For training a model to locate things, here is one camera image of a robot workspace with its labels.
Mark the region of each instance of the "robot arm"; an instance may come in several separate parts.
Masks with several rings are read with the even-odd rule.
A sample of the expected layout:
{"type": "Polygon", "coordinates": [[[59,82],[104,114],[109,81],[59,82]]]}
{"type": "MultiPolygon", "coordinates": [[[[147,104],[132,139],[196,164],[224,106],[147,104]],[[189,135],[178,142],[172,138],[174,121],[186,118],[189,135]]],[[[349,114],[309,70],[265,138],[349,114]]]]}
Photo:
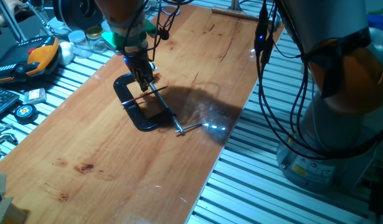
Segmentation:
{"type": "Polygon", "coordinates": [[[95,0],[113,31],[111,39],[120,43],[115,49],[124,56],[126,65],[142,91],[154,81],[148,59],[148,43],[144,30],[146,19],[143,0],[95,0]]]}
{"type": "Polygon", "coordinates": [[[277,4],[333,111],[356,116],[383,105],[383,32],[368,28],[364,0],[277,4]]]}

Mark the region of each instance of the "wood grain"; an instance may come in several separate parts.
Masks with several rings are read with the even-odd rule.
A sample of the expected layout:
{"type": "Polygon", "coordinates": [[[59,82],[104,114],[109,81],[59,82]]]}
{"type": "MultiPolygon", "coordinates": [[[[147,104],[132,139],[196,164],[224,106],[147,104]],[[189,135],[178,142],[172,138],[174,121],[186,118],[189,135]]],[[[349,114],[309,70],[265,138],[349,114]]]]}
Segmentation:
{"type": "MultiPolygon", "coordinates": [[[[169,85],[163,97],[183,126],[204,119],[232,129],[257,79],[255,28],[181,8],[155,64],[156,87],[169,85]]],[[[0,162],[27,223],[185,222],[228,132],[138,131],[112,87],[126,72],[121,57],[111,58],[0,162]]],[[[143,103],[147,111],[154,100],[143,103]]]]}

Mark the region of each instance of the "black cable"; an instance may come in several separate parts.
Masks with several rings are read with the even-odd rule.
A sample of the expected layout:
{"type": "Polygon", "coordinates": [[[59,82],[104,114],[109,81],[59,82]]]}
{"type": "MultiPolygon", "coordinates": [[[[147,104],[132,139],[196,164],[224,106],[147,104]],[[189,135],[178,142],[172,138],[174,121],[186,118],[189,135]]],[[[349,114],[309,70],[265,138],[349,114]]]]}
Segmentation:
{"type": "Polygon", "coordinates": [[[295,98],[295,101],[293,102],[292,104],[292,108],[291,108],[291,115],[290,115],[290,125],[291,125],[291,130],[292,130],[292,133],[296,133],[294,127],[293,127],[293,113],[295,112],[295,108],[296,108],[296,104],[298,104],[298,100],[302,94],[302,91],[303,91],[303,86],[305,85],[304,83],[304,80],[305,77],[302,78],[302,82],[301,82],[301,86],[299,88],[299,92],[298,94],[296,95],[296,98],[295,98]]]}
{"type": "Polygon", "coordinates": [[[164,2],[168,3],[168,4],[173,4],[175,6],[177,5],[180,5],[180,6],[183,6],[185,4],[189,4],[189,3],[192,3],[194,0],[188,0],[188,1],[168,1],[168,0],[163,0],[164,2]]]}
{"type": "Polygon", "coordinates": [[[271,121],[269,120],[269,118],[268,118],[268,116],[266,114],[265,109],[263,108],[263,103],[262,103],[262,98],[263,98],[263,73],[260,71],[260,63],[259,63],[259,58],[258,57],[257,57],[256,64],[257,64],[257,70],[258,70],[258,82],[259,82],[258,96],[259,96],[260,109],[262,111],[263,117],[265,118],[265,120],[266,120],[267,124],[269,125],[270,129],[273,131],[274,135],[280,140],[280,142],[282,144],[284,144],[284,146],[286,146],[289,150],[291,150],[292,152],[294,152],[295,154],[297,154],[299,156],[305,157],[307,159],[314,159],[314,160],[329,160],[329,158],[325,158],[325,157],[313,157],[313,156],[304,155],[304,154],[298,152],[297,150],[293,149],[287,142],[285,142],[284,139],[282,139],[281,136],[277,133],[276,129],[273,127],[271,121]]]}
{"type": "Polygon", "coordinates": [[[283,57],[286,57],[286,58],[289,58],[289,59],[294,59],[294,58],[300,58],[300,57],[302,56],[302,54],[299,54],[299,55],[295,55],[295,56],[287,56],[287,55],[283,54],[283,52],[281,52],[281,50],[280,50],[280,49],[278,49],[278,47],[277,47],[277,44],[276,44],[276,43],[274,43],[274,46],[276,47],[276,49],[277,49],[278,53],[280,53],[280,54],[281,54],[283,57]]]}
{"type": "MultiPolygon", "coordinates": [[[[290,18],[285,18],[286,20],[288,19],[287,23],[288,24],[291,24],[290,23],[290,18]]],[[[303,49],[301,48],[301,44],[298,40],[298,37],[296,35],[296,32],[295,30],[293,30],[293,27],[290,27],[291,28],[291,33],[293,34],[293,37],[297,40],[296,41],[296,44],[298,45],[298,48],[301,50],[302,52],[302,55],[303,55],[303,49]]],[[[260,107],[261,107],[261,110],[262,110],[262,114],[263,116],[265,117],[270,129],[273,131],[273,133],[276,135],[276,137],[289,149],[291,150],[292,152],[294,152],[295,154],[299,155],[299,156],[303,156],[303,157],[306,157],[308,159],[316,159],[316,160],[330,160],[330,159],[347,159],[347,158],[350,158],[350,157],[355,157],[355,156],[360,156],[366,152],[368,152],[369,150],[371,150],[373,147],[375,147],[379,142],[381,142],[383,140],[383,128],[382,130],[377,133],[373,138],[371,138],[370,140],[366,141],[365,143],[357,146],[357,147],[353,147],[353,148],[350,148],[350,149],[346,149],[346,150],[342,150],[342,151],[331,151],[331,152],[324,152],[324,151],[319,151],[317,149],[313,149],[309,146],[304,146],[303,144],[301,144],[300,142],[298,141],[295,141],[294,140],[294,137],[292,135],[290,135],[285,129],[284,127],[278,122],[277,118],[274,116],[273,112],[271,111],[268,103],[267,103],[267,100],[265,98],[265,94],[264,94],[264,91],[263,91],[263,72],[264,72],[264,67],[266,65],[266,63],[268,62],[268,59],[270,58],[270,54],[271,54],[271,51],[272,51],[272,46],[273,46],[273,32],[270,34],[269,36],[269,39],[267,40],[267,42],[270,42],[271,44],[270,45],[267,45],[266,47],[264,47],[264,51],[263,51],[263,56],[262,56],[262,71],[260,70],[260,64],[259,64],[259,58],[260,58],[260,51],[257,51],[256,50],[256,54],[257,54],[257,70],[258,70],[258,82],[259,82],[259,102],[260,102],[260,107]],[[267,107],[267,110],[269,111],[270,113],[270,116],[272,117],[272,119],[276,122],[276,124],[278,125],[278,127],[291,139],[293,140],[294,142],[296,142],[297,144],[301,145],[304,149],[307,149],[313,153],[316,153],[320,156],[323,156],[323,157],[312,157],[312,156],[307,156],[307,155],[304,155],[298,151],[296,151],[295,149],[293,149],[291,146],[289,146],[287,144],[287,142],[285,142],[281,136],[277,133],[277,131],[273,128],[264,108],[263,108],[263,103],[262,103],[262,99],[263,101],[265,102],[266,104],[266,107],[267,107]]],[[[305,73],[304,73],[304,81],[302,83],[302,86],[305,87],[306,91],[307,91],[307,84],[308,84],[308,70],[305,69],[305,73]]]]}
{"type": "Polygon", "coordinates": [[[59,39],[63,39],[63,40],[69,41],[69,38],[64,36],[64,35],[53,34],[52,36],[56,37],[56,38],[59,38],[59,39]]]}
{"type": "Polygon", "coordinates": [[[129,57],[129,53],[125,51],[125,47],[126,47],[126,44],[127,44],[128,38],[129,38],[129,35],[130,35],[130,30],[133,28],[133,26],[134,26],[134,24],[135,24],[137,18],[139,18],[140,14],[144,11],[144,8],[146,7],[148,1],[149,1],[149,0],[146,0],[146,1],[144,2],[144,4],[140,7],[139,11],[137,12],[136,16],[133,18],[133,20],[132,20],[131,23],[130,23],[128,32],[126,33],[125,39],[124,39],[124,41],[123,41],[123,48],[124,48],[123,55],[124,55],[125,57],[129,57]]]}
{"type": "MultiPolygon", "coordinates": [[[[160,16],[159,16],[159,15],[161,14],[162,6],[160,5],[159,8],[160,8],[160,10],[159,10],[159,12],[158,12],[158,20],[157,20],[157,24],[160,25],[160,22],[159,22],[159,18],[160,18],[160,16]]],[[[180,10],[180,5],[177,5],[176,10],[175,10],[174,12],[172,12],[172,13],[168,16],[168,18],[166,19],[164,25],[160,25],[160,26],[161,26],[161,29],[164,29],[165,32],[169,33],[169,31],[170,31],[171,28],[172,28],[172,24],[173,24],[174,18],[176,17],[176,14],[177,14],[177,12],[178,12],[179,10],[180,10]]],[[[156,39],[157,39],[157,35],[155,36],[154,47],[152,47],[152,48],[150,48],[150,49],[147,49],[147,51],[149,51],[149,50],[154,50],[154,52],[153,52],[153,58],[155,58],[155,50],[156,50],[156,48],[158,47],[158,45],[159,45],[159,43],[160,43],[160,41],[161,41],[161,36],[160,36],[160,35],[158,35],[158,36],[159,36],[158,41],[156,40],[156,39]]]]}
{"type": "MultiPolygon", "coordinates": [[[[268,40],[266,40],[266,41],[271,41],[272,43],[274,42],[273,41],[273,33],[272,34],[270,34],[270,36],[269,36],[269,38],[268,38],[268,40]]],[[[257,48],[255,48],[255,53],[256,53],[256,58],[257,58],[257,63],[259,63],[259,58],[260,58],[260,51],[261,51],[261,49],[263,50],[263,48],[259,48],[259,49],[257,49],[257,48]]],[[[266,63],[268,62],[268,59],[270,58],[270,54],[271,54],[271,51],[272,51],[272,46],[270,46],[270,45],[268,45],[267,44],[267,42],[266,42],[266,46],[265,46],[265,48],[264,48],[264,50],[263,50],[263,56],[262,56],[262,60],[261,60],[261,62],[262,62],[262,65],[266,65],[266,63]]],[[[305,145],[305,144],[303,144],[303,143],[301,143],[301,142],[299,142],[299,140],[297,140],[296,138],[294,138],[294,136],[292,135],[292,134],[290,134],[281,124],[280,124],[280,122],[277,120],[277,118],[275,117],[275,115],[274,115],[274,113],[273,113],[273,111],[271,110],[271,108],[269,107],[269,105],[268,105],[268,103],[267,103],[267,100],[266,100],[266,97],[265,97],[265,94],[264,94],[264,91],[263,91],[263,87],[262,88],[260,88],[259,87],[259,92],[262,94],[262,98],[263,98],[263,101],[265,102],[265,104],[266,104],[266,108],[267,108],[267,110],[268,110],[268,112],[270,113],[270,116],[272,117],[272,119],[274,120],[274,122],[277,124],[277,126],[292,140],[292,141],[294,141],[294,142],[296,142],[297,144],[299,144],[299,145],[301,145],[301,146],[303,146],[303,147],[305,147],[305,148],[307,148],[307,149],[309,149],[310,151],[313,151],[313,152],[315,152],[315,153],[317,153],[317,154],[319,154],[319,155],[321,155],[321,156],[328,156],[328,152],[323,152],[323,151],[319,151],[319,150],[317,150],[317,149],[313,149],[312,147],[309,147],[309,146],[307,146],[307,145],[305,145]]]]}
{"type": "Polygon", "coordinates": [[[242,3],[245,3],[245,2],[253,2],[253,1],[250,1],[250,0],[243,0],[243,1],[240,1],[240,2],[239,2],[239,5],[241,5],[242,3]]]}
{"type": "Polygon", "coordinates": [[[303,88],[303,94],[302,94],[301,103],[299,105],[298,114],[296,115],[296,129],[298,130],[299,137],[302,139],[302,141],[307,146],[309,146],[309,144],[305,141],[305,139],[304,139],[304,137],[302,135],[301,125],[300,125],[300,118],[302,116],[303,103],[305,102],[306,92],[308,90],[308,80],[309,80],[308,64],[304,63],[303,65],[305,66],[305,70],[303,72],[303,84],[304,84],[304,88],[303,88]]]}
{"type": "Polygon", "coordinates": [[[275,3],[273,2],[273,4],[272,4],[272,8],[270,9],[270,12],[268,13],[268,18],[270,18],[270,16],[272,15],[274,5],[275,5],[275,3]]]}
{"type": "Polygon", "coordinates": [[[159,25],[159,20],[161,19],[161,12],[162,12],[162,0],[158,0],[158,1],[159,1],[159,3],[158,3],[158,16],[157,16],[157,20],[156,20],[156,24],[155,24],[153,58],[150,60],[150,62],[153,62],[155,60],[155,50],[161,41],[161,36],[159,36],[158,40],[157,40],[157,38],[158,38],[158,25],[159,25]]]}

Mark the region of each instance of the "electrical wire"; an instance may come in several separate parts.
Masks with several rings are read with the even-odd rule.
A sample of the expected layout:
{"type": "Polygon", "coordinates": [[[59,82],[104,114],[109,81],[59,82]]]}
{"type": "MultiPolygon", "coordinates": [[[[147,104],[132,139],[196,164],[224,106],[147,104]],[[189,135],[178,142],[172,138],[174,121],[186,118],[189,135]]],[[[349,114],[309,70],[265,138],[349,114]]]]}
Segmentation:
{"type": "MultiPolygon", "coordinates": [[[[272,8],[270,9],[270,12],[269,12],[269,14],[268,14],[268,17],[270,18],[270,16],[272,16],[272,12],[273,12],[273,7],[274,7],[274,5],[275,5],[275,2],[273,2],[273,4],[272,4],[272,8]]],[[[275,23],[275,17],[273,17],[273,21],[272,21],[272,24],[274,24],[275,23]]],[[[269,27],[267,27],[267,31],[269,32],[269,34],[272,34],[272,32],[271,32],[271,30],[269,29],[269,27]]],[[[301,54],[299,54],[299,55],[295,55],[295,56],[287,56],[287,55],[285,55],[285,54],[283,54],[283,52],[281,52],[281,50],[277,47],[277,44],[276,43],[274,43],[274,47],[277,49],[277,51],[278,51],[278,53],[280,53],[283,57],[285,57],[285,58],[290,58],[290,59],[293,59],[293,58],[299,58],[299,57],[301,57],[301,54]]]]}
{"type": "MultiPolygon", "coordinates": [[[[172,6],[172,5],[168,5],[168,6],[165,6],[165,7],[173,7],[173,8],[177,8],[176,6],[172,6]]],[[[162,9],[162,12],[165,13],[166,15],[170,16],[171,13],[168,13],[166,12],[164,9],[162,9]]],[[[178,16],[180,14],[180,10],[177,11],[176,15],[178,16]]]]}
{"type": "MultiPolygon", "coordinates": [[[[128,31],[126,32],[126,36],[125,36],[125,39],[123,41],[123,47],[125,48],[126,44],[127,44],[127,41],[128,41],[128,38],[129,38],[129,35],[130,35],[130,30],[133,28],[137,18],[139,18],[140,14],[144,11],[147,3],[148,3],[149,0],[146,0],[143,4],[143,6],[140,7],[140,9],[138,10],[138,12],[136,13],[136,16],[133,18],[133,20],[131,21],[130,23],[130,26],[129,26],[129,29],[128,31]]],[[[126,52],[125,50],[123,51],[123,55],[125,57],[129,57],[130,55],[133,55],[133,54],[130,54],[129,52],[126,52]]]]}
{"type": "Polygon", "coordinates": [[[157,15],[157,20],[156,20],[156,24],[155,24],[153,58],[150,60],[150,62],[153,62],[155,60],[155,50],[161,41],[161,36],[159,36],[159,39],[157,40],[157,38],[158,38],[158,25],[159,25],[159,21],[161,20],[161,11],[162,11],[162,0],[158,0],[158,15],[157,15]]]}
{"type": "MultiPolygon", "coordinates": [[[[314,101],[314,78],[312,77],[311,79],[311,100],[314,101]]],[[[320,144],[320,146],[327,150],[327,151],[330,151],[324,144],[323,142],[321,141],[320,139],[320,135],[318,134],[318,130],[317,130],[317,126],[316,126],[316,115],[315,115],[315,108],[314,106],[312,106],[312,114],[313,114],[313,129],[314,129],[314,134],[316,135],[316,139],[318,141],[318,143],[320,144]]]]}
{"type": "Polygon", "coordinates": [[[301,86],[299,88],[299,92],[298,94],[296,95],[296,98],[295,98],[295,101],[293,102],[292,104],[292,108],[291,108],[291,114],[290,114],[290,125],[291,125],[291,130],[292,130],[292,133],[296,133],[296,130],[294,129],[294,126],[293,126],[293,114],[295,112],[295,108],[296,108],[296,105],[298,104],[298,100],[302,94],[302,91],[303,91],[303,87],[305,85],[304,83],[304,80],[305,79],[305,76],[302,78],[302,82],[301,82],[301,86]]]}
{"type": "Polygon", "coordinates": [[[194,0],[188,0],[188,1],[177,1],[177,0],[173,0],[173,1],[168,1],[168,0],[163,0],[164,2],[168,3],[168,4],[173,4],[173,5],[180,5],[180,6],[183,6],[185,4],[189,4],[189,3],[192,3],[194,0]]]}
{"type": "MultiPolygon", "coordinates": [[[[287,20],[287,24],[291,24],[289,17],[285,17],[285,19],[287,20]]],[[[296,39],[296,44],[297,44],[299,50],[302,52],[302,55],[304,55],[303,49],[301,47],[300,41],[298,40],[298,36],[297,36],[295,30],[293,29],[292,26],[290,27],[290,29],[291,29],[290,32],[293,34],[293,37],[296,39]]],[[[269,36],[269,40],[271,40],[273,42],[273,35],[272,34],[273,34],[273,27],[272,27],[272,31],[271,31],[270,36],[269,36]]],[[[350,148],[350,149],[342,150],[342,151],[334,151],[334,152],[333,151],[320,151],[320,150],[317,150],[317,149],[313,149],[310,146],[305,146],[301,142],[296,141],[296,139],[293,137],[293,135],[289,134],[285,130],[285,128],[280,124],[280,122],[278,122],[277,118],[275,117],[275,115],[273,114],[272,110],[270,109],[270,107],[269,107],[269,105],[267,103],[267,100],[266,100],[265,94],[264,94],[264,90],[263,90],[263,72],[264,72],[264,68],[265,68],[265,63],[262,62],[262,71],[261,71],[260,70],[260,64],[259,64],[260,52],[257,52],[256,54],[257,54],[256,55],[256,59],[257,59],[256,63],[257,63],[257,70],[258,70],[258,83],[259,83],[258,94],[259,94],[259,104],[260,104],[260,108],[261,108],[262,114],[265,117],[265,119],[266,119],[270,129],[273,131],[275,136],[289,150],[291,150],[292,152],[294,152],[295,154],[297,154],[299,156],[303,156],[303,157],[308,158],[308,159],[315,159],[315,160],[347,159],[347,158],[350,158],[350,157],[360,156],[360,155],[370,151],[379,142],[381,142],[383,140],[383,128],[382,128],[382,130],[379,133],[377,133],[373,138],[371,138],[370,140],[366,141],[365,143],[363,143],[363,144],[361,144],[359,146],[350,148]],[[285,142],[284,139],[282,139],[281,136],[277,133],[276,129],[273,128],[273,126],[272,126],[272,124],[271,124],[271,122],[270,122],[270,120],[269,120],[269,118],[268,118],[268,116],[266,114],[266,111],[263,108],[262,100],[264,101],[264,103],[266,105],[266,109],[269,111],[270,116],[272,117],[274,122],[289,137],[290,140],[296,142],[297,144],[302,146],[305,150],[309,150],[310,152],[313,152],[313,153],[315,153],[315,154],[317,154],[319,156],[322,156],[322,157],[313,157],[313,156],[309,156],[309,155],[306,155],[306,154],[302,154],[302,153],[298,152],[297,150],[293,149],[287,142],[285,142]]],[[[304,88],[303,89],[303,91],[304,91],[303,95],[306,96],[307,84],[308,84],[308,69],[307,69],[307,62],[305,60],[303,60],[303,63],[304,63],[304,66],[305,66],[306,69],[305,69],[305,72],[304,72],[304,82],[302,83],[301,87],[304,88]]]]}
{"type": "Polygon", "coordinates": [[[251,0],[243,0],[243,1],[240,1],[240,2],[239,2],[239,5],[241,5],[242,3],[245,3],[245,2],[254,2],[254,1],[251,1],[251,0]]]}
{"type": "Polygon", "coordinates": [[[303,109],[303,103],[305,102],[305,99],[306,99],[306,92],[308,90],[308,80],[309,80],[309,70],[308,70],[308,64],[307,63],[304,63],[303,66],[305,67],[305,70],[303,71],[303,84],[304,84],[304,87],[303,87],[303,93],[302,93],[302,99],[301,99],[301,103],[299,105],[299,110],[298,110],[298,114],[296,115],[296,129],[298,130],[298,134],[299,134],[299,137],[301,138],[301,140],[306,144],[306,145],[309,145],[303,135],[302,135],[302,132],[301,132],[301,123],[300,123],[300,118],[302,117],[302,109],[303,109]]]}
{"type": "Polygon", "coordinates": [[[63,40],[69,41],[69,38],[64,36],[64,35],[53,34],[52,36],[53,37],[57,37],[59,39],[63,39],[63,40]]]}
{"type": "MultiPolygon", "coordinates": [[[[160,10],[159,10],[159,12],[158,12],[158,20],[157,20],[157,25],[156,25],[156,31],[158,31],[158,29],[161,28],[161,29],[165,29],[166,32],[169,32],[169,31],[171,30],[171,28],[172,28],[172,24],[173,24],[173,22],[174,22],[174,18],[176,17],[177,13],[178,13],[179,10],[180,10],[180,5],[177,5],[176,10],[175,10],[174,12],[172,12],[172,13],[169,15],[169,17],[166,19],[166,21],[165,21],[165,23],[164,23],[163,25],[161,25],[161,23],[160,23],[160,21],[159,21],[159,20],[160,20],[160,14],[161,14],[160,12],[162,11],[161,1],[160,1],[160,3],[159,3],[159,8],[160,8],[160,10]]],[[[150,48],[150,49],[147,49],[147,51],[150,51],[150,50],[153,50],[153,51],[154,51],[154,53],[153,53],[153,58],[154,58],[154,56],[155,56],[155,50],[156,50],[156,48],[158,47],[160,41],[161,41],[161,36],[158,35],[158,33],[156,33],[156,35],[155,35],[155,40],[154,40],[154,47],[152,47],[152,48],[150,48]]]]}

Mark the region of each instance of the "metal rod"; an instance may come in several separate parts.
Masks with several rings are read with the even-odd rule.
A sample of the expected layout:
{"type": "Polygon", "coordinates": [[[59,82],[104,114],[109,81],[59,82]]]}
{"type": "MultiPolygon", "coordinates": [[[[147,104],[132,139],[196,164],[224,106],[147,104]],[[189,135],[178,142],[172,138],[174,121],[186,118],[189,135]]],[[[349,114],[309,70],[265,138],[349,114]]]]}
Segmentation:
{"type": "Polygon", "coordinates": [[[193,125],[188,126],[188,127],[186,127],[186,128],[183,128],[183,131],[186,131],[186,130],[188,130],[188,129],[195,128],[195,127],[198,127],[198,126],[201,126],[201,125],[202,125],[202,122],[201,122],[201,123],[196,123],[196,124],[193,124],[193,125]]]}
{"type": "MultiPolygon", "coordinates": [[[[164,101],[164,99],[162,98],[161,94],[159,94],[157,91],[156,91],[156,88],[154,86],[154,84],[151,82],[149,83],[149,87],[151,88],[151,90],[155,91],[154,94],[155,96],[160,100],[160,102],[162,103],[162,105],[165,107],[165,109],[168,109],[168,105],[166,104],[166,102],[164,101]]],[[[176,119],[175,116],[172,116],[172,120],[173,120],[173,123],[174,125],[176,126],[177,130],[180,132],[180,133],[183,133],[183,128],[181,127],[179,121],[176,119]]]]}
{"type": "Polygon", "coordinates": [[[151,88],[151,90],[155,93],[155,96],[160,100],[160,102],[164,105],[165,109],[166,108],[169,108],[168,105],[166,104],[166,102],[164,101],[164,99],[162,98],[161,94],[159,94],[157,91],[156,91],[156,88],[154,86],[154,84],[151,82],[148,84],[149,87],[151,88]]]}
{"type": "Polygon", "coordinates": [[[157,89],[157,90],[154,90],[154,91],[151,91],[151,92],[149,92],[149,93],[146,93],[146,94],[144,94],[143,96],[138,96],[138,97],[136,97],[136,98],[133,98],[133,99],[131,99],[131,100],[128,100],[128,101],[126,101],[126,102],[123,102],[122,105],[125,105],[125,104],[127,104],[127,103],[136,101],[136,100],[138,100],[138,99],[141,99],[141,98],[143,98],[143,97],[145,97],[145,96],[151,95],[151,94],[156,93],[156,92],[158,92],[158,91],[164,90],[164,89],[166,89],[167,87],[168,87],[168,86],[164,86],[164,87],[159,88],[159,89],[157,89]]]}
{"type": "Polygon", "coordinates": [[[239,11],[240,10],[239,0],[231,0],[231,6],[229,7],[229,9],[239,11]]]}
{"type": "Polygon", "coordinates": [[[42,29],[43,31],[47,34],[47,35],[52,35],[53,34],[53,30],[49,24],[49,22],[47,22],[43,16],[35,9],[35,7],[28,1],[25,3],[27,6],[29,6],[29,9],[35,14],[35,16],[40,20],[40,22],[42,23],[42,29]]]}
{"type": "MultiPolygon", "coordinates": [[[[239,11],[239,10],[233,10],[231,8],[230,9],[225,9],[225,8],[218,7],[218,6],[213,6],[212,7],[212,12],[213,13],[217,13],[217,14],[222,14],[222,15],[225,15],[225,16],[232,16],[232,17],[241,18],[241,19],[248,19],[248,20],[251,20],[251,21],[259,21],[259,18],[257,16],[250,16],[246,12],[242,12],[242,11],[239,11]]],[[[268,23],[269,24],[272,23],[272,18],[269,18],[268,23]]]]}
{"type": "Polygon", "coordinates": [[[7,26],[10,28],[11,33],[18,42],[25,42],[27,39],[19,27],[16,18],[11,13],[10,9],[7,7],[7,4],[0,0],[0,14],[3,16],[4,21],[7,26]]]}

